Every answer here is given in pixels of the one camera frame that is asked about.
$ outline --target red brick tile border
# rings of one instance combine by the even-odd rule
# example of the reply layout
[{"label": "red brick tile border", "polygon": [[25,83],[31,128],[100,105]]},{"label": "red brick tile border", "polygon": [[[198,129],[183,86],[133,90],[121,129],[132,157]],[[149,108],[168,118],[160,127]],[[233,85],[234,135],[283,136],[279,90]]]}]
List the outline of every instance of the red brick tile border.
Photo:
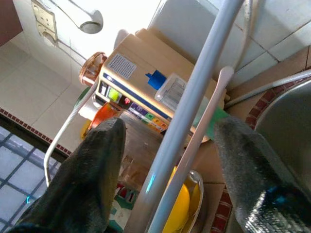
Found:
[{"label": "red brick tile border", "polygon": [[[245,122],[249,125],[249,127],[254,129],[257,124],[258,118],[272,101],[274,101],[277,97],[279,97],[284,92],[297,86],[301,82],[310,80],[310,79],[311,77],[300,79],[295,82],[277,86],[277,87],[274,87],[273,89],[266,91],[266,93],[260,98],[260,100],[258,100],[255,106],[251,109]],[[215,215],[215,218],[214,218],[211,230],[210,230],[211,233],[224,233],[225,232],[225,228],[227,226],[227,221],[230,217],[231,210],[232,210],[232,203],[231,203],[228,191],[225,187],[222,197],[220,198],[219,205],[216,211],[216,215]]]},{"label": "red brick tile border", "polygon": [[[41,139],[43,139],[47,143],[50,144],[52,142],[52,139],[50,139],[49,137],[47,137],[44,134],[40,133],[38,130],[36,130],[35,128],[33,128],[30,125],[26,124],[22,120],[18,119],[16,116],[12,115],[11,113],[5,111],[3,108],[0,108],[0,114],[5,116],[5,117],[7,117],[7,118],[9,118],[9,119],[11,119],[16,124],[18,124],[19,126],[23,127],[24,129],[32,132],[33,134],[35,134],[36,136],[40,137]],[[64,148],[63,146],[61,146],[59,144],[57,144],[56,148],[59,149],[60,151],[62,151],[63,153],[65,153],[66,155],[70,155],[71,154],[71,151],[69,151],[68,149]]]}]

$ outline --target metal sink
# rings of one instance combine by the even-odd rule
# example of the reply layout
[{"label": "metal sink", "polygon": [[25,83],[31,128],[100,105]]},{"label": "metal sink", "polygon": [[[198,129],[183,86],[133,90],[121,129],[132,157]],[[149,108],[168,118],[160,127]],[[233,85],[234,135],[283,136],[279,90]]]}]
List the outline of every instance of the metal sink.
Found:
[{"label": "metal sink", "polygon": [[311,190],[311,80],[273,101],[259,117],[255,130]]}]

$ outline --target white cable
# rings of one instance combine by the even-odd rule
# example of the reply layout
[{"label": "white cable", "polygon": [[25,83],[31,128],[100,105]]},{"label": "white cable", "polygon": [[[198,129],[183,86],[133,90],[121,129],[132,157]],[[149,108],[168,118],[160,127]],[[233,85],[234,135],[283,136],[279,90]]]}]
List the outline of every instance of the white cable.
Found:
[{"label": "white cable", "polygon": [[248,47],[248,40],[250,35],[251,20],[252,20],[252,8],[253,0],[245,0],[244,2],[244,29],[243,29],[243,39],[242,39],[242,50],[239,58],[236,60],[233,68],[236,70],[239,64],[242,62],[245,52]]},{"label": "white cable", "polygon": [[55,138],[53,139],[52,143],[50,144],[47,152],[45,153],[44,156],[44,160],[43,160],[43,167],[44,167],[44,175],[45,175],[45,180],[46,180],[46,184],[47,187],[49,187],[50,181],[51,181],[51,177],[50,177],[50,173],[49,173],[49,160],[50,157],[52,155],[53,150],[55,149],[57,142],[59,140],[59,138],[62,136],[63,132],[66,130],[66,128],[68,127],[68,125],[72,122],[73,118],[77,115],[77,113],[79,112],[79,110],[85,105],[85,103],[87,102],[87,100],[93,95],[93,93],[95,92],[96,88],[97,88],[97,84],[98,81],[96,81],[93,86],[89,89],[89,91],[86,93],[86,95],[79,101],[79,103],[77,104],[77,106],[75,106],[72,110],[72,112],[70,113],[70,115],[68,116],[68,118],[66,119],[65,123],[63,124],[63,126],[60,128],[60,130],[58,131],[58,133],[56,134]]},{"label": "white cable", "polygon": [[237,97],[231,101],[229,101],[228,103],[225,104],[225,109],[243,101],[243,100],[246,100],[248,98],[251,98],[259,93],[262,93],[266,90],[269,90],[271,88],[274,88],[274,87],[277,87],[277,86],[281,86],[281,85],[284,85],[284,84],[287,84],[287,83],[290,83],[290,82],[293,82],[293,81],[296,81],[296,80],[299,80],[299,79],[303,79],[303,78],[308,78],[311,76],[311,69],[308,69],[308,70],[305,70],[305,71],[302,71],[300,73],[297,73],[297,74],[294,74],[294,75],[291,75],[291,76],[288,76],[286,78],[283,78],[281,80],[278,80],[278,81],[274,81],[272,83],[269,83],[267,85],[264,85],[264,86],[261,86],[251,92],[248,92],[246,93],[245,95],[242,95],[240,97]]}]

